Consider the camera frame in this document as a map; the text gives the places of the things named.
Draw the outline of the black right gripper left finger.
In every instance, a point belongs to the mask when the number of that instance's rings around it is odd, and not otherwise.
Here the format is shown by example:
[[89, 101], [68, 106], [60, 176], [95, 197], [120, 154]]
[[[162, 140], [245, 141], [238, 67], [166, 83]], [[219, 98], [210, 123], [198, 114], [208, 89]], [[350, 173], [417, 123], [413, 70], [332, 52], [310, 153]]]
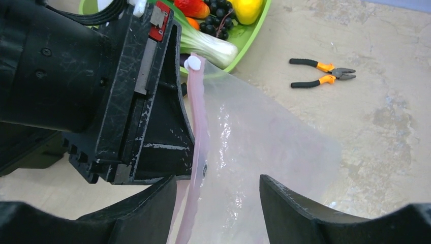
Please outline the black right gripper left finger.
[[176, 180], [162, 178], [106, 208], [69, 220], [27, 203], [1, 202], [1, 243], [166, 243]]

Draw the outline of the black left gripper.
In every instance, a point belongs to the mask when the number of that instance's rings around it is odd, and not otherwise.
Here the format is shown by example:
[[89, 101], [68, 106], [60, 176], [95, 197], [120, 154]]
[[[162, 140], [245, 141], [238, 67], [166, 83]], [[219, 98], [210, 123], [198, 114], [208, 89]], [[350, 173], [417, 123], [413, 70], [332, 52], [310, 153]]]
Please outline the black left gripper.
[[162, 1], [133, 12], [127, 1], [90, 15], [1, 1], [1, 175], [68, 153], [91, 184], [190, 179], [180, 25]]

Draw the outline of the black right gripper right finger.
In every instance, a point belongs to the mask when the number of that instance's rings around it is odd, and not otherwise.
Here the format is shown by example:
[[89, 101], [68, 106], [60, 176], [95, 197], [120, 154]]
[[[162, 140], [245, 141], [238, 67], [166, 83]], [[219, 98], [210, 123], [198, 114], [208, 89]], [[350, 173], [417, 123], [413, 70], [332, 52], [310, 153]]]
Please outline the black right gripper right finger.
[[270, 243], [430, 243], [430, 204], [408, 204], [376, 219], [337, 211], [269, 175], [260, 200]]

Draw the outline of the clear zip top bag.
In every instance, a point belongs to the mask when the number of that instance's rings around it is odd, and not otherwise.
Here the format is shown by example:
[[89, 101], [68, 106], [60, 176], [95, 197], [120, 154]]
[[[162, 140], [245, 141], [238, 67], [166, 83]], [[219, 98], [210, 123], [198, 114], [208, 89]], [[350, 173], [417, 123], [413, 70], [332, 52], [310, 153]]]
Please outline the clear zip top bag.
[[341, 147], [203, 57], [183, 65], [196, 142], [192, 177], [177, 184], [168, 243], [270, 243], [261, 175], [318, 201], [338, 173]]

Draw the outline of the black grape bunch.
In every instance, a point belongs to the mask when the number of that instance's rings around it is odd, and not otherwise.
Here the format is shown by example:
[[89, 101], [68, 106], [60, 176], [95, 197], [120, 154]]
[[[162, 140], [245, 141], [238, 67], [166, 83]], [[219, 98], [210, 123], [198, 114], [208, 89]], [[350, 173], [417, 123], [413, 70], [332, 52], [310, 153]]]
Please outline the black grape bunch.
[[210, 14], [199, 24], [199, 30], [218, 39], [227, 41], [228, 31], [233, 29], [235, 13], [229, 1], [203, 1], [209, 7]]

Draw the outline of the red strawberry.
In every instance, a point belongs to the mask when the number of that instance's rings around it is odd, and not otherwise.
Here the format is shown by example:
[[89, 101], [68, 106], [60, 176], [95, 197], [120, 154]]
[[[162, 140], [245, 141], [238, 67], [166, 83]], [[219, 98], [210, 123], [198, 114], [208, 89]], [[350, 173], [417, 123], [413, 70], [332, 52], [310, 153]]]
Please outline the red strawberry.
[[209, 6], [203, 0], [174, 0], [173, 3], [186, 17], [204, 19], [210, 15]]

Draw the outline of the yellow pear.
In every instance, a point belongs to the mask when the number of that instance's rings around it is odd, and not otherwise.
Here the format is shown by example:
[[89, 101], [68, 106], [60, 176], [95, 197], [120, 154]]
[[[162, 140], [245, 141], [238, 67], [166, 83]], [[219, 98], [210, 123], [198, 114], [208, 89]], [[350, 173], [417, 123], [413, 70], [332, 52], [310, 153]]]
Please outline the yellow pear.
[[231, 0], [234, 13], [238, 21], [243, 25], [253, 24], [259, 17], [263, 0]]

